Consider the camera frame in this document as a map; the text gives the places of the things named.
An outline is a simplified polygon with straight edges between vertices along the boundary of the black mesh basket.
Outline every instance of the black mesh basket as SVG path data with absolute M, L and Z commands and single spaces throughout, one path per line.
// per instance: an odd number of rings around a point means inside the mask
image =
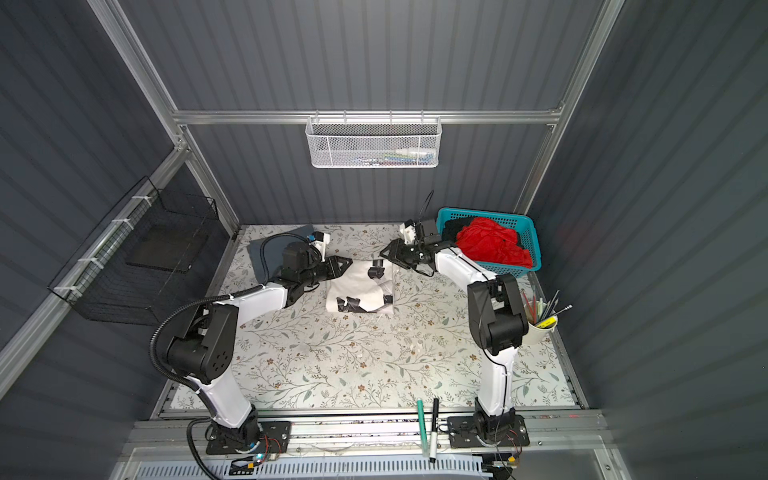
M 209 279 L 196 260 L 219 222 L 213 199 L 153 190 L 113 222 L 93 255 L 76 260 L 68 280 L 62 269 L 50 291 L 86 319 L 139 325 L 156 325 L 204 294 Z

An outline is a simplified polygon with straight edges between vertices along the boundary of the floral pattern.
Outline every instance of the floral pattern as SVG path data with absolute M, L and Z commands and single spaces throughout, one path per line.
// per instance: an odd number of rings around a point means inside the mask
M 291 225 L 249 226 L 221 288 L 255 285 L 247 252 L 251 240 L 292 230 Z M 317 225 L 331 236 L 329 254 L 376 258 L 398 235 L 397 225 Z M 442 275 L 400 269 L 395 313 L 329 313 L 327 283 L 289 308 L 262 315 L 238 332 L 233 374 L 258 409 L 364 409 L 414 406 L 440 397 L 445 406 L 472 406 L 482 352 L 467 324 L 466 295 Z M 532 296 L 526 277 L 520 287 Z M 517 406 L 572 406 L 568 384 L 549 337 L 522 346 L 515 362 Z M 203 408 L 179 389 L 173 409 Z

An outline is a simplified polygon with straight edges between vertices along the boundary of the red cloth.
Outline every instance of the red cloth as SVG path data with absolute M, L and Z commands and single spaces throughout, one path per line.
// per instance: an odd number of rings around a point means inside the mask
M 456 245 L 476 262 L 533 268 L 530 252 L 518 247 L 518 233 L 490 218 L 477 217 L 456 235 Z

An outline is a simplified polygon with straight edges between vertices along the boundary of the white mesh basket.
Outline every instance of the white mesh basket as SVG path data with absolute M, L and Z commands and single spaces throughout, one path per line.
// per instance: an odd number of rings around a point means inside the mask
M 310 118 L 306 140 L 318 168 L 437 167 L 442 125 L 325 123 Z

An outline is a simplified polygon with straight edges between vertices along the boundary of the table surface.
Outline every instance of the table surface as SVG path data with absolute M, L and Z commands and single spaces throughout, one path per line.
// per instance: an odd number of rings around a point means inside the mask
M 247 245 L 295 225 L 251 225 L 241 235 L 221 293 L 257 284 Z M 329 233 L 329 255 L 371 259 L 398 236 L 396 224 L 316 225 Z M 472 341 L 466 294 L 442 275 L 400 269 L 395 313 L 326 311 L 327 282 L 296 304 L 240 327 L 232 369 L 258 409 L 381 409 L 414 406 L 438 396 L 443 406 L 473 406 L 482 352 Z M 529 297 L 526 277 L 518 285 Z M 517 406 L 573 406 L 549 336 L 522 346 L 512 395 Z M 201 409 L 179 389 L 172 409 Z

